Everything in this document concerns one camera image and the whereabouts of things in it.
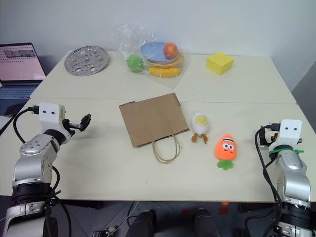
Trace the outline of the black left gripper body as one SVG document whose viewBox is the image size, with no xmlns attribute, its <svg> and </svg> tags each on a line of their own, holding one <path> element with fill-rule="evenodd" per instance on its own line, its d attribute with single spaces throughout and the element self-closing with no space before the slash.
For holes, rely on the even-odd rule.
<svg viewBox="0 0 316 237">
<path fill-rule="evenodd" d="M 69 132 L 71 136 L 75 134 L 75 129 L 81 131 L 81 125 L 77 123 L 70 123 L 69 119 L 63 119 L 62 125 Z"/>
</svg>

